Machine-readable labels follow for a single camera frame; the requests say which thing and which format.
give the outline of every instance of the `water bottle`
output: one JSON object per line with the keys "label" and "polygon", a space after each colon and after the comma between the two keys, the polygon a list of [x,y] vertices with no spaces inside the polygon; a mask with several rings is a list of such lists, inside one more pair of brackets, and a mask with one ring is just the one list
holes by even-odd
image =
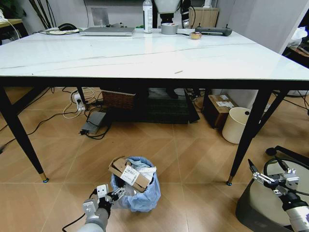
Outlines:
{"label": "water bottle", "polygon": [[153,4],[151,0],[143,2],[144,33],[153,32]]}

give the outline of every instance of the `cardboard package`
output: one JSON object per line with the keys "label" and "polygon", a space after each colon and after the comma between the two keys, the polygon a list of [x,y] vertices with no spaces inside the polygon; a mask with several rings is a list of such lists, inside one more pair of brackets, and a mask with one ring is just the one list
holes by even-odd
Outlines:
{"label": "cardboard package", "polygon": [[[120,157],[114,158],[111,161],[108,167],[108,170],[114,175],[116,175],[117,177],[121,178],[121,175],[123,174],[127,166],[131,166],[131,162],[128,161],[125,156],[120,156]],[[134,184],[132,185],[132,187],[135,188],[139,192],[144,192],[149,182],[150,181],[146,177],[139,174]]]}
{"label": "cardboard package", "polygon": [[227,94],[208,95],[204,98],[204,116],[214,129],[222,129],[231,108],[237,104]]}

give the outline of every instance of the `wicker basket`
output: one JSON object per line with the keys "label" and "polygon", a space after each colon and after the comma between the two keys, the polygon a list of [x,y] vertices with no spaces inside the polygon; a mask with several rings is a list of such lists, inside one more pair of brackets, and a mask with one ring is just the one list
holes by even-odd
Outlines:
{"label": "wicker basket", "polygon": [[104,104],[114,108],[133,109],[136,94],[102,90]]}

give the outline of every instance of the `laptop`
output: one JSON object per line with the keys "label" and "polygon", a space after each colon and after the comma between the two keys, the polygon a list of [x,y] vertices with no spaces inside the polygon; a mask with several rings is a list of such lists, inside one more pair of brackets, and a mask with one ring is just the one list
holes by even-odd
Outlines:
{"label": "laptop", "polygon": [[98,35],[98,36],[132,36],[134,28],[88,28],[79,32],[81,35]]}

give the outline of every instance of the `marble tabletop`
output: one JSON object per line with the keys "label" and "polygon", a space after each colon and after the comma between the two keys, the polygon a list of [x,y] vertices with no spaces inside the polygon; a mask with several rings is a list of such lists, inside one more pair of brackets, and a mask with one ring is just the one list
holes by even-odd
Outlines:
{"label": "marble tabletop", "polygon": [[309,69],[235,32],[200,40],[159,29],[135,29],[132,37],[37,33],[0,46],[0,57],[0,78],[309,80]]}

